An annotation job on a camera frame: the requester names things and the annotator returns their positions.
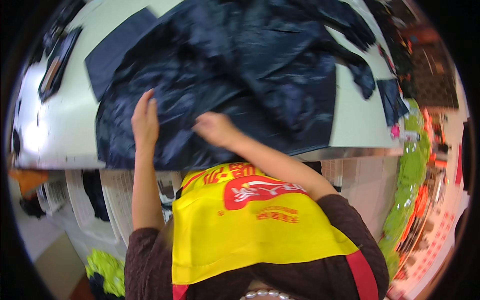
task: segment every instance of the pearl necklace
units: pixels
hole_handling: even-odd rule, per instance
[[[279,291],[277,291],[276,289],[273,289],[273,290],[266,290],[266,289],[259,289],[258,291],[250,291],[248,292],[245,296],[243,296],[242,298],[240,298],[240,300],[246,300],[246,299],[251,299],[251,298],[255,298],[257,296],[266,296],[266,295],[269,295],[269,296],[272,296],[272,297],[278,297],[279,299],[281,300],[295,300],[293,298],[290,298],[289,295],[285,294],[285,293],[280,293]]]

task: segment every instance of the yellow apron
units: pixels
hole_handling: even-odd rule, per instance
[[[173,202],[172,283],[257,263],[310,262],[358,251],[297,184],[249,163],[190,172]]]

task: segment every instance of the brown sweater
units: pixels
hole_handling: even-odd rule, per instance
[[[339,195],[325,196],[318,204],[330,223],[360,248],[382,300],[389,282],[385,259],[359,213]],[[171,226],[169,222],[161,232],[143,228],[130,235],[125,262],[126,300],[172,299]],[[254,279],[298,300],[359,299],[345,256],[333,256],[308,263],[261,263],[228,271],[191,285],[187,300],[237,300]]]

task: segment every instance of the red logo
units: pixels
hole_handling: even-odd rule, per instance
[[[250,175],[230,180],[223,195],[227,210],[242,209],[250,201],[265,201],[286,193],[307,191],[300,185],[273,180],[267,177]]]

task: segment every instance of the sleeve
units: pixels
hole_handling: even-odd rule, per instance
[[[372,269],[379,296],[386,295],[390,279],[385,258],[360,214],[340,195],[322,197],[317,203],[330,223],[360,249]]]
[[[325,23],[331,23],[345,37],[366,51],[376,41],[376,37],[365,20],[347,3],[338,0],[306,0],[301,2],[310,12]]]
[[[162,241],[162,234],[154,228],[138,229],[130,235],[124,268],[126,299],[156,299],[153,294],[160,292],[158,287],[171,283],[171,277],[167,278],[171,266],[166,270],[162,266],[166,248]],[[152,279],[164,284],[148,284]]]

